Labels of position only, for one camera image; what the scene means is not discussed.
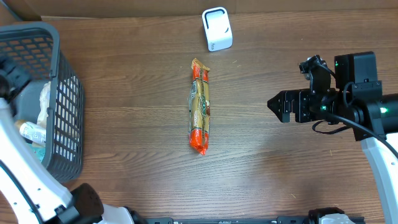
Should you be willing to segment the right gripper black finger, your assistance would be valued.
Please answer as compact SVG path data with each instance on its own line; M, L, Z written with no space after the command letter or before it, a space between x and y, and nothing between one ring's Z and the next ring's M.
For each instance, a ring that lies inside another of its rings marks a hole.
M279 105L269 105L268 108L277 116L281 123L290 122L290 111Z
M281 91L276 96L271 98L267 105L269 108L283 108L286 102L290 102L290 91Z

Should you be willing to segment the orange spaghetti packet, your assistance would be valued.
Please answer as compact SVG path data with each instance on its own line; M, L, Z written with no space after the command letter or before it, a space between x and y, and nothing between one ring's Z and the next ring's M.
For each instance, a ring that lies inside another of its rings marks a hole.
M205 155L209 145L210 132L210 68L197 58L192 60L192 82L188 96L189 143L201 155Z

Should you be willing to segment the beige pouch bag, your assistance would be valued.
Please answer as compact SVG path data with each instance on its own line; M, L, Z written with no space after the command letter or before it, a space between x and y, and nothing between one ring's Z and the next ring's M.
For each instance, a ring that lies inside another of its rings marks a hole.
M40 92L39 101L40 101L40 113L37 117L37 124L42 128L47 127L47 108L50 103L50 91L51 91L51 81L46 83Z

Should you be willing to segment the teal snack packet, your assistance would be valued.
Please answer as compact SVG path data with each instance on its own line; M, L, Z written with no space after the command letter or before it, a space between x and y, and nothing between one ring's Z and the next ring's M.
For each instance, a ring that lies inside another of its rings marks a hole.
M45 157L45 147L36 145L36 144L28 144L34 155L38 158L40 162L43 161Z

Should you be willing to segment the white tube with gold cap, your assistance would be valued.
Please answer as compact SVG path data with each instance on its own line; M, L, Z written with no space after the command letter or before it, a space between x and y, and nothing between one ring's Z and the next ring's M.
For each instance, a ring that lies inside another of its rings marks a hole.
M46 145L46 129L38 124L26 120L17 120L15 125L20 135L33 143L45 147Z

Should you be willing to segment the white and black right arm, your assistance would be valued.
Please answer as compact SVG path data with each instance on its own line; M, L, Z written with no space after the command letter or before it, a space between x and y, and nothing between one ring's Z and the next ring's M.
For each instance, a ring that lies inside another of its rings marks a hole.
M337 55L334 67L319 55L308 58L299 69L310 86L280 91L267 107L282 123L294 114L313 131L323 122L343 124L329 135L352 129L371 166L384 220L397 223L397 95L383 94L374 52Z

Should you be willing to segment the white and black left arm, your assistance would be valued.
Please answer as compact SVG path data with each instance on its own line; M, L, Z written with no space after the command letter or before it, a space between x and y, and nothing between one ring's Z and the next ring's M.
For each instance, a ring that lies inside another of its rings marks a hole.
M142 223L126 207L105 205L89 184L69 191L33 155L17 130L10 104L30 75L1 57L1 192L19 223Z

